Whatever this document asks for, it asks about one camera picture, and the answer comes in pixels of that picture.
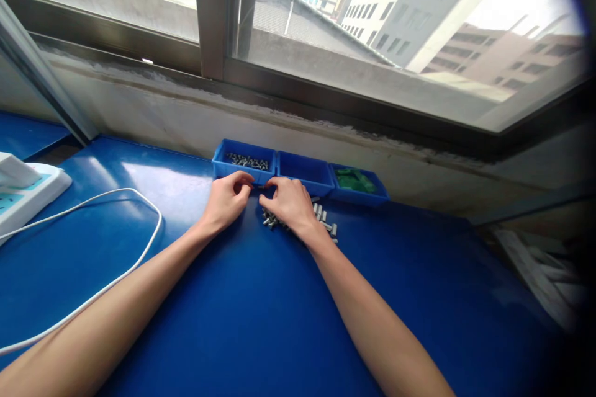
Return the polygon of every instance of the blue plastic bin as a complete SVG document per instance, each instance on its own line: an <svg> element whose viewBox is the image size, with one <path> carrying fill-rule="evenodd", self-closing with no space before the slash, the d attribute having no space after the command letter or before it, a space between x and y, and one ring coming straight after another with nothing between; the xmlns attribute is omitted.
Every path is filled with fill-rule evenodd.
<svg viewBox="0 0 596 397"><path fill-rule="evenodd" d="M326 161L290 152L278 152L278 176L300 180L312 197L324 197L334 188Z"/></svg>
<svg viewBox="0 0 596 397"><path fill-rule="evenodd" d="M389 201L389 194L387 193L387 189L385 189L383 183L377 177L377 174L371 171L364 171L360 169L360 172L362 172L366 177L368 177L368 179L371 182L373 182L374 185L377 187L377 192L369 194L367 192L354 191L351 189L344 189L340 187L340 184L337 181L337 177L335 176L335 170L346 169L347 167L350 166L329 163L329 172L333 178L333 183L335 185L335 188L331 191L331 194L329 195L330 199L341 200L342 202L355 203L357 205L364 205L373 208Z"/></svg>
<svg viewBox="0 0 596 397"><path fill-rule="evenodd" d="M226 156L227 153L267 160L269 162L269 170L261 171L252 167L232 164L232 160ZM221 144L219 144L211 161L213 162L213 174L215 177L225 177L236 171L244 171L251 174L255 178L255 183L258 185L264 185L267 183L267 180L275 175L277 165L275 150L226 139L223 139Z"/></svg>

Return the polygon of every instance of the finger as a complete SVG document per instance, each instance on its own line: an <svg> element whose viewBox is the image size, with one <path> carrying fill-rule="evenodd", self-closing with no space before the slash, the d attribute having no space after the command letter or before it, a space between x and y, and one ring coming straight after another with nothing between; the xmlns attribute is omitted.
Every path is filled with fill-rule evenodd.
<svg viewBox="0 0 596 397"><path fill-rule="evenodd" d="M224 179L229 183L237 183L242 180L247 181L247 182L255 181L255 178L251 174L249 174L248 172L244 172L244 171L236 171L233 174L230 174L227 177L224 177Z"/></svg>
<svg viewBox="0 0 596 397"><path fill-rule="evenodd" d="M237 200L247 202L249 194L250 194L250 186L247 184L243 184L242 187L240 188L240 192L236 195L236 198L237 198Z"/></svg>

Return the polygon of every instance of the window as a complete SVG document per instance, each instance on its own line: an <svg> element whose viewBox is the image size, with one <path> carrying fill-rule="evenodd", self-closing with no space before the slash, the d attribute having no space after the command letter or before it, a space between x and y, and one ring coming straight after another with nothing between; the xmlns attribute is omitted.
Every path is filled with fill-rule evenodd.
<svg viewBox="0 0 596 397"><path fill-rule="evenodd" d="M472 50L465 50L464 48L452 47L450 45L445 45L440 49L440 52L453 54L463 58L467 58L470 54L474 53Z"/></svg>
<svg viewBox="0 0 596 397"><path fill-rule="evenodd" d="M385 7L385 10L383 11L383 13L381 14L381 20L384 20L385 17L387 17L389 11L391 11L391 7L393 6L393 2L389 2L387 4L387 6Z"/></svg>
<svg viewBox="0 0 596 397"><path fill-rule="evenodd" d="M419 15L420 15L420 10L419 9L414 9L412 11L412 13L410 14L410 18L405 23L405 27L406 28L412 28L412 25L414 24L414 22L416 22L416 20L418 19L418 16Z"/></svg>
<svg viewBox="0 0 596 397"><path fill-rule="evenodd" d="M387 49L387 52L389 53L390 51L395 50L395 47L397 46L397 44L399 43L398 38L393 39L393 42L391 42L391 45L389 45L389 48Z"/></svg>
<svg viewBox="0 0 596 397"><path fill-rule="evenodd" d="M404 16L406 10L408 9L408 5L403 4L399 7L397 14L393 17L393 23L397 24L399 20Z"/></svg>
<svg viewBox="0 0 596 397"><path fill-rule="evenodd" d="M379 39L379 41L377 42L377 45L375 46L375 48L377 50L380 50L383 45L385 45L385 42L387 42L387 39L389 38L389 34L383 34L381 36L381 38Z"/></svg>
<svg viewBox="0 0 596 397"><path fill-rule="evenodd" d="M505 84L503 84L503 87L511 90L521 90L526 85L528 85L528 83L518 81L517 79L509 79Z"/></svg>
<svg viewBox="0 0 596 397"><path fill-rule="evenodd" d="M368 13L368 19L370 19L373 16L373 12L375 9L377 9L377 5L378 5L378 3L375 3L374 5L372 5L371 12Z"/></svg>
<svg viewBox="0 0 596 397"><path fill-rule="evenodd" d="M438 66L445 67L445 68L449 68L449 69L457 69L459 67L459 64L457 62L443 59L440 57L434 57L431 60L431 63L438 65Z"/></svg>
<svg viewBox="0 0 596 397"><path fill-rule="evenodd" d="M368 38L368 40L366 41L367 45L370 45L371 42L374 40L374 37L377 35L376 31L371 32L371 36Z"/></svg>
<svg viewBox="0 0 596 397"><path fill-rule="evenodd" d="M428 22L430 18L430 13L425 12L424 15L422 16L422 20L420 22L418 22L418 25L416 25L416 29L420 30L422 29L422 27L426 24L426 22Z"/></svg>
<svg viewBox="0 0 596 397"><path fill-rule="evenodd" d="M557 57L567 57L571 56L573 53L577 53L581 48L575 47L574 45L563 45L561 43L557 43L553 45L553 47L546 52L547 56L557 56Z"/></svg>
<svg viewBox="0 0 596 397"><path fill-rule="evenodd" d="M530 53L532 54L538 54L539 52L541 52L542 50L544 50L548 45L545 43L539 43L537 44L537 46L535 46L534 48L532 48L532 51L530 51Z"/></svg>
<svg viewBox="0 0 596 397"><path fill-rule="evenodd" d="M523 69L524 73L531 73L531 74L542 74L550 67L548 65L541 65L541 64L528 64L526 68Z"/></svg>
<svg viewBox="0 0 596 397"><path fill-rule="evenodd" d="M410 46L410 42L404 42L402 43L402 46L399 47L399 50L397 50L397 55L400 56L404 53L405 50L408 49L408 47Z"/></svg>

